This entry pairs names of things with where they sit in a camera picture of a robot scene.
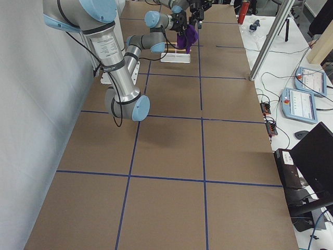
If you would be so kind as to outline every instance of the wooden beam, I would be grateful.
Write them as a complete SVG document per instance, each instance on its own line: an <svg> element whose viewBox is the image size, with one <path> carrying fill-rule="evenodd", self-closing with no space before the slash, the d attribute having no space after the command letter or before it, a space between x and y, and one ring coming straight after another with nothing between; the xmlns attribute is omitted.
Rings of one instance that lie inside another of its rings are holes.
<svg viewBox="0 0 333 250"><path fill-rule="evenodd" d="M309 63L321 64L333 49L333 20L307 56Z"/></svg>

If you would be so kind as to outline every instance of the computer mouse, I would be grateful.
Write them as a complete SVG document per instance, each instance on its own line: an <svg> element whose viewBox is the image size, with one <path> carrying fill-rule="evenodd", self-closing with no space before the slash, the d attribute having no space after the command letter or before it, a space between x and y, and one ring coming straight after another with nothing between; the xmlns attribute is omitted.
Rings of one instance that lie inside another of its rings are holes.
<svg viewBox="0 0 333 250"><path fill-rule="evenodd" d="M306 136L309 132L307 130L302 130L296 132L294 135L298 140L301 140L304 136Z"/></svg>

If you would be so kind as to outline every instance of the blue joint cap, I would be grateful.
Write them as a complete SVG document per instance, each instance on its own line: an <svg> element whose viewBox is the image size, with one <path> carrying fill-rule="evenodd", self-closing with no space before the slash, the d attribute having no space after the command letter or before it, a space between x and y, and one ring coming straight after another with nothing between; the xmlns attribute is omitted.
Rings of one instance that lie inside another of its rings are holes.
<svg viewBox="0 0 333 250"><path fill-rule="evenodd" d="M127 47L130 45L130 41L131 41L132 37L133 37L133 35L127 37L127 40L126 40Z"/></svg>
<svg viewBox="0 0 333 250"><path fill-rule="evenodd" d="M150 48L152 53L163 53L165 50L165 43L157 43Z"/></svg>
<svg viewBox="0 0 333 250"><path fill-rule="evenodd" d="M95 20L111 23L117 16L117 5L114 0L79 0L84 10Z"/></svg>
<svg viewBox="0 0 333 250"><path fill-rule="evenodd" d="M133 121L142 121L144 120L150 109L150 101L146 95L142 95L137 101L134 106L132 112L132 120Z"/></svg>
<svg viewBox="0 0 333 250"><path fill-rule="evenodd" d="M78 28L74 28L72 26L70 26L67 23L58 21L52 17L49 17L45 14L44 15L44 22L47 26L57 29L57 30L62 30L62 31L68 31L68 32L73 32L73 33L79 33L81 30Z"/></svg>
<svg viewBox="0 0 333 250"><path fill-rule="evenodd" d="M154 28L160 20L160 13L158 11L148 11L145 15L145 23L149 28Z"/></svg>
<svg viewBox="0 0 333 250"><path fill-rule="evenodd" d="M173 6L171 9L172 13L180 13L182 10L183 8L178 5Z"/></svg>

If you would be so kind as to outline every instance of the label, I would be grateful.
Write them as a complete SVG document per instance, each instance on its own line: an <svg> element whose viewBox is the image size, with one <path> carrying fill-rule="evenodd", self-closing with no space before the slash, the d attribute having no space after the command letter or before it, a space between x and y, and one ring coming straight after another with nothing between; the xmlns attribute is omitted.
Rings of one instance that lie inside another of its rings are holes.
<svg viewBox="0 0 333 250"><path fill-rule="evenodd" d="M99 42L93 42L93 45L99 59L107 59L110 56L118 53L117 44L113 37Z"/></svg>
<svg viewBox="0 0 333 250"><path fill-rule="evenodd" d="M293 165L293 160L289 154L289 152L282 151L283 161L286 165Z"/></svg>

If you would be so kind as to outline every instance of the metal pole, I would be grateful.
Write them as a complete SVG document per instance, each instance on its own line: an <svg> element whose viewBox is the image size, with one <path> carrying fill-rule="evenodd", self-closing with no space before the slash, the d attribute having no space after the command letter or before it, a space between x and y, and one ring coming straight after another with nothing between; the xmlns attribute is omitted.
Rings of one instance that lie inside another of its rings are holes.
<svg viewBox="0 0 333 250"><path fill-rule="evenodd" d="M286 18L289 14L289 11L292 8L292 5L294 3L294 0L284 0L279 12L277 13L275 20L272 24L272 27L266 37L266 40L264 42L264 45L262 46L259 55L257 57L257 60L255 61L251 74L250 74L250 81L254 81L257 77L259 70L261 69L266 56L268 52L271 49L271 46L273 44L274 38L276 37L279 30L282 28L282 25L286 21Z"/></svg>

